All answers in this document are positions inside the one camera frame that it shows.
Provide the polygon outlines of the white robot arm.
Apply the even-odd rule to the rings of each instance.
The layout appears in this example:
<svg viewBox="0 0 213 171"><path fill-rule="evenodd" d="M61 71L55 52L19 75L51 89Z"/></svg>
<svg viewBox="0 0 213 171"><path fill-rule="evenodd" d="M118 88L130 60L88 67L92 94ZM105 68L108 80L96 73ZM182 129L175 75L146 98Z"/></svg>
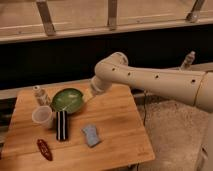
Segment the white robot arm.
<svg viewBox="0 0 213 171"><path fill-rule="evenodd" d="M124 53L115 52L95 65L95 75L84 100L106 92L113 83L152 92L213 113L213 73L172 69L135 68Z"/></svg>

